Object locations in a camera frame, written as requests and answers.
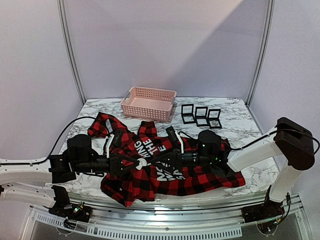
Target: black frame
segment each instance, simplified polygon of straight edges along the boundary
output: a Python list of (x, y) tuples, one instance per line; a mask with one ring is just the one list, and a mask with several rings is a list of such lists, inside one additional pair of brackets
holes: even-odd
[[(210, 116), (210, 112), (218, 112), (218, 117), (209, 117)], [(211, 129), (221, 129), (222, 128), (221, 122), (219, 120), (220, 113), (221, 113), (221, 109), (209, 109), (206, 119), (207, 119), (207, 121), (209, 123), (209, 127)], [(219, 126), (211, 126), (210, 121), (216, 121), (219, 124)]]
[[(184, 107), (192, 107), (191, 112), (188, 113), (184, 113)], [(182, 104), (181, 105), (181, 118), (183, 121), (183, 124), (195, 124), (196, 123), (196, 119), (194, 116), (194, 107), (195, 105), (193, 103), (189, 103), (189, 104)], [(185, 121), (184, 117), (192, 117), (192, 121)]]
[[(205, 114), (204, 114), (204, 115), (197, 115), (197, 111), (198, 111), (199, 109), (205, 109)], [(208, 121), (208, 119), (207, 119), (207, 114), (208, 114), (208, 107), (207, 107), (207, 106), (197, 106), (197, 107), (195, 108), (195, 123), (196, 123), (196, 126), (197, 126), (197, 127), (207, 127), (207, 126), (210, 126), (209, 121)], [(199, 124), (198, 121), (197, 121), (198, 119), (205, 119), (206, 123), (204, 123), (204, 124)]]

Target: plastic basket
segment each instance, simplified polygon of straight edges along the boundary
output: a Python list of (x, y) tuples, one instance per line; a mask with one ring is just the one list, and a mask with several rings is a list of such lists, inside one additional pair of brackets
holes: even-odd
[(176, 91), (133, 86), (121, 101), (124, 115), (167, 122)]

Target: white wall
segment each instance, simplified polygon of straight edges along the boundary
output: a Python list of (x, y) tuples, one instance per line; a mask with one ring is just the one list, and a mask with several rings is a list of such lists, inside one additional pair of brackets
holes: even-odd
[[(57, 2), (0, 1), (0, 23), (0, 158), (43, 157), (82, 106)], [(1, 240), (19, 239), (27, 207), (0, 202)]]
[(178, 96), (248, 94), (267, 0), (68, 0), (72, 47), (88, 98), (132, 86)]
[[(320, 1), (275, 2), (262, 72), (251, 110), (264, 131), (285, 116), (320, 139)], [(320, 239), (320, 153), (294, 191), (300, 194), (314, 235)]]

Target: white marble surface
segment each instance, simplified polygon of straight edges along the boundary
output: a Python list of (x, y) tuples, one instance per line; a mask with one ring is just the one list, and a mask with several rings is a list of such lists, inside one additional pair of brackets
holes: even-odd
[[(124, 116), (120, 106), (121, 100), (119, 98), (107, 99), (90, 99), (83, 106), (79, 117), (92, 116), (95, 117), (98, 112), (111, 114), (117, 117), (132, 132), (137, 132), (141, 120)], [(245, 103), (239, 98), (212, 98), (212, 97), (177, 97), (175, 99), (175, 112), (171, 116), (171, 123), (155, 122), (158, 136), (166, 136), (165, 129), (168, 126), (173, 126), (177, 131), (184, 131), (192, 137), (197, 137), (202, 130), (209, 129), (209, 127), (197, 127), (196, 124), (183, 124), (181, 119), (181, 104), (193, 103), (195, 106), (208, 106), (209, 109), (221, 109), (220, 122), (221, 129), (213, 129), (216, 134), (223, 138), (228, 138), (233, 148), (241, 147), (261, 134), (258, 127), (254, 123)], [(76, 134), (87, 134), (89, 126), (92, 124), (92, 119), (81, 119), (74, 123), (70, 129), (67, 138), (71, 138)], [(94, 138), (92, 140), (92, 148), (99, 154), (103, 153), (103, 145), (105, 139)], [(64, 143), (60, 153), (67, 148)], [(170, 196), (158, 194), (156, 196), (157, 204), (170, 204), (179, 199), (180, 204), (187, 205), (188, 203), (199, 202), (204, 203), (212, 200), (227, 200), (231, 197), (244, 196), (248, 194), (255, 194), (266, 191), (270, 184), (272, 184), (279, 174), (278, 167), (272, 158), (266, 159), (255, 165), (242, 170), (245, 178), (245, 185), (236, 188), (218, 188), (212, 191), (199, 193), (190, 196)], [(101, 178), (95, 176), (87, 176), (80, 174), (76, 180), (61, 184), (64, 186), (69, 195), (81, 195), (83, 197), (90, 197), (108, 203), (114, 201), (100, 190)], [(135, 201), (133, 206), (146, 204), (139, 200)]]

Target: checkered cloth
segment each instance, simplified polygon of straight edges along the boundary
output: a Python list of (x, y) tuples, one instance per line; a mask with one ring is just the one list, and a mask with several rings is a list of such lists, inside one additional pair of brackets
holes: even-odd
[[(147, 162), (159, 154), (173, 149), (168, 137), (157, 136), (154, 122), (142, 121), (137, 134), (128, 130), (127, 126), (116, 117), (99, 112), (96, 120), (88, 129), (90, 137), (105, 138), (114, 130), (122, 131), (121, 147), (113, 148), (110, 153), (126, 155), (130, 158), (144, 158)], [(197, 141), (182, 137), (185, 151), (197, 149)], [(222, 140), (221, 150), (229, 144)], [(132, 163), (123, 161), (125, 166)], [(203, 193), (220, 187), (235, 188), (243, 186), (245, 179), (241, 172), (234, 176), (217, 177), (210, 172), (209, 167), (183, 167), (182, 172), (173, 174), (158, 167), (149, 165), (141, 170), (136, 168), (121, 177), (110, 177), (108, 173), (101, 181), (101, 190), (124, 205), (129, 207), (136, 199), (154, 201), (155, 194), (186, 196)]]

